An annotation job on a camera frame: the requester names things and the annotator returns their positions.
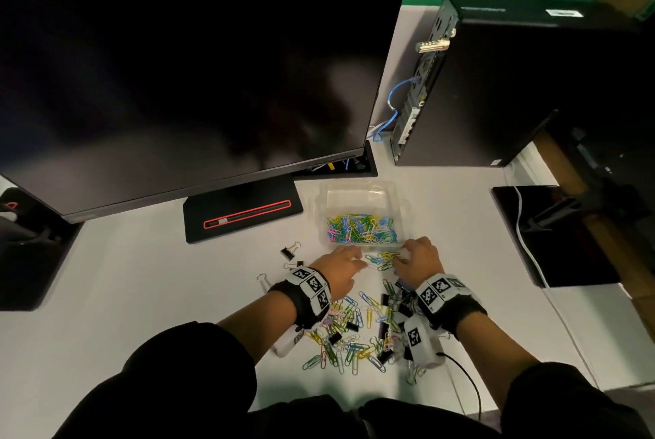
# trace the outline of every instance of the black wrist strap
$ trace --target black wrist strap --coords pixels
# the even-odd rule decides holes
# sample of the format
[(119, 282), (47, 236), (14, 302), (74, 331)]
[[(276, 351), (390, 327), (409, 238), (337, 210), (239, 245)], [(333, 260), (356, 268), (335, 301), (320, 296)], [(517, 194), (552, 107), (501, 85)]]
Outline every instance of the black wrist strap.
[(417, 289), (419, 306), (433, 328), (443, 327), (457, 338), (457, 324), (471, 313), (487, 311), (473, 292), (454, 275), (438, 273)]
[(279, 291), (287, 295), (295, 306), (295, 324), (309, 329), (328, 313), (332, 302), (330, 283), (318, 270), (300, 267), (292, 270), (283, 281), (268, 292)]

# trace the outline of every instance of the hand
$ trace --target hand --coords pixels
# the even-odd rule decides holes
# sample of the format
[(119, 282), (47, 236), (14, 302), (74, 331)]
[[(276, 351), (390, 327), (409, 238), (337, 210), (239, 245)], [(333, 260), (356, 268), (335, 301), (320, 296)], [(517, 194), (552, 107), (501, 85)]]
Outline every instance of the hand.
[(428, 280), (436, 273), (446, 273), (443, 271), (443, 265), (439, 259), (437, 248), (432, 245), (430, 239), (421, 237), (420, 239), (409, 239), (405, 241), (403, 247), (409, 251), (411, 259), (409, 261), (403, 258), (394, 260), (394, 268), (398, 277), (406, 283), (417, 289), (425, 280)]
[(344, 297), (355, 285), (353, 276), (366, 268), (366, 263), (360, 258), (362, 250), (355, 245), (344, 247), (340, 245), (330, 254), (325, 254), (309, 265), (316, 269), (330, 283), (330, 292), (335, 301)]

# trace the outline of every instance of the clear plastic container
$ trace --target clear plastic container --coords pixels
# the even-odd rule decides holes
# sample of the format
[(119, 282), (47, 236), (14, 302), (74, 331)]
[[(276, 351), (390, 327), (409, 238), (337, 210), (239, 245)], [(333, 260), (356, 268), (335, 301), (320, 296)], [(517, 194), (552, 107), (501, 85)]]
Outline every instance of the clear plastic container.
[(400, 247), (407, 238), (400, 200), (391, 182), (330, 181), (321, 186), (318, 205), (319, 230), (324, 244), (388, 250)]

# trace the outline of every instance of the black shirt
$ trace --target black shirt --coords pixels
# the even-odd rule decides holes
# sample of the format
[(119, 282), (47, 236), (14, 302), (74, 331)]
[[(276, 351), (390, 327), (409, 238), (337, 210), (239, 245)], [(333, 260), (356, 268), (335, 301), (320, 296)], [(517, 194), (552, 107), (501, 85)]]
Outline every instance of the black shirt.
[[(257, 391), (255, 365), (234, 336), (192, 322), (144, 343), (123, 370), (91, 391), (55, 437), (310, 437), (364, 439), (360, 418), (376, 437), (497, 436), (457, 413), (374, 399), (356, 413), (329, 396), (278, 403), (249, 413)], [(512, 383), (501, 416), (503, 435), (651, 437), (639, 415), (561, 363), (541, 363)]]

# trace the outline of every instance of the forearm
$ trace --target forearm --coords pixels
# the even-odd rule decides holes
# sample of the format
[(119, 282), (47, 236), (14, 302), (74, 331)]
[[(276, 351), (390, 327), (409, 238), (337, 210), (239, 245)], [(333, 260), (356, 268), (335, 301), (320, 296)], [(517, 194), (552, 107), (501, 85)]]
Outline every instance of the forearm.
[(500, 409), (505, 405), (512, 381), (539, 363), (482, 313), (471, 313), (459, 322), (457, 337)]
[(218, 322), (244, 345), (255, 365), (296, 318), (291, 300), (281, 292), (269, 292), (257, 301)]

